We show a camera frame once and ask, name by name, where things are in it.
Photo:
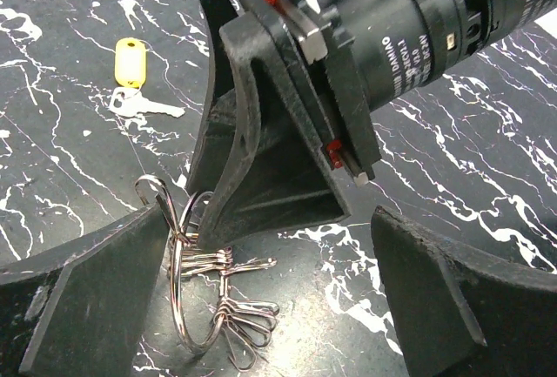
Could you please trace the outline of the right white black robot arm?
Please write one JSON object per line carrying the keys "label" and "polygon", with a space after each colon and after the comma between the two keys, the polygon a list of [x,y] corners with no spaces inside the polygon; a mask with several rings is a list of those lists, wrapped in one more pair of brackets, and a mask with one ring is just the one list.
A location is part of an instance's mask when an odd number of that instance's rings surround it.
{"label": "right white black robot arm", "polygon": [[211,56],[189,192],[216,250],[351,213],[333,172],[380,160],[371,114],[531,23],[556,0],[199,0]]}

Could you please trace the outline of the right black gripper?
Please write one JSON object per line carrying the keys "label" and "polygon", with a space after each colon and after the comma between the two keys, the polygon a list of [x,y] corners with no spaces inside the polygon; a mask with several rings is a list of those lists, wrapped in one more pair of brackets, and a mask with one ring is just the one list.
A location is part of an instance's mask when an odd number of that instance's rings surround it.
{"label": "right black gripper", "polygon": [[368,181],[380,158],[337,0],[319,14],[239,1],[235,19],[230,0],[199,0],[209,77],[186,190],[213,192],[199,225],[205,250],[345,219],[332,170]]}

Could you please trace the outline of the large silver keyring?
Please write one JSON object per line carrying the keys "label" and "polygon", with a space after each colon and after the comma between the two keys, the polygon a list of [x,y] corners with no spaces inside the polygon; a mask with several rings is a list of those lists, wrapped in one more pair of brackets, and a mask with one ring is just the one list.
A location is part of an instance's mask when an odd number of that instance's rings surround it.
{"label": "large silver keyring", "polygon": [[195,357],[205,355],[216,342],[225,318],[206,298],[215,293],[206,287],[226,267],[225,251],[205,252],[198,246],[198,224],[193,222],[175,233],[169,267],[171,313],[178,337]]}

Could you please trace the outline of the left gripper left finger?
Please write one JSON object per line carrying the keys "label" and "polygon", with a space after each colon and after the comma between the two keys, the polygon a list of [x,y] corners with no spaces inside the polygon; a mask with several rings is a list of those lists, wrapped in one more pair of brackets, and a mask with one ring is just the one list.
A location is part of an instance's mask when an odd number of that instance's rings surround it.
{"label": "left gripper left finger", "polygon": [[1,268],[3,376],[128,376],[169,226],[148,205]]}

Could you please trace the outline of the silver key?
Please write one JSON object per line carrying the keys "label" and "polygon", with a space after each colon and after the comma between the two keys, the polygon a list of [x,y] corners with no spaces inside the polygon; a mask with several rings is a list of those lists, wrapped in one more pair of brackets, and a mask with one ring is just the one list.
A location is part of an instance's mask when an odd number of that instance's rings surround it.
{"label": "silver key", "polygon": [[146,113],[180,118],[185,114],[183,107],[151,101],[143,96],[141,90],[128,87],[114,89],[108,108],[114,114],[124,118],[134,118]]}

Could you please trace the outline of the yellow capped key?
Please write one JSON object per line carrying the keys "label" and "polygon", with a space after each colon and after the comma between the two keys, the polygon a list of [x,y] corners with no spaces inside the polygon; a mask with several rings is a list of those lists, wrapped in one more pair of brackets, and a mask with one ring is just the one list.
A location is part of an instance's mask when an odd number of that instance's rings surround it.
{"label": "yellow capped key", "polygon": [[134,37],[117,41],[115,47],[114,78],[123,87],[140,89],[146,81],[147,51]]}

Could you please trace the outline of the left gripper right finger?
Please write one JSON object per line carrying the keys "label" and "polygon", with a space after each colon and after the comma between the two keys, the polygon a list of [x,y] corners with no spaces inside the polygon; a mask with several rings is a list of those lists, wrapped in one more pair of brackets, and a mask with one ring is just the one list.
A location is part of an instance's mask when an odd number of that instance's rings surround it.
{"label": "left gripper right finger", "polygon": [[379,206],[373,249],[411,376],[554,376],[556,277]]}

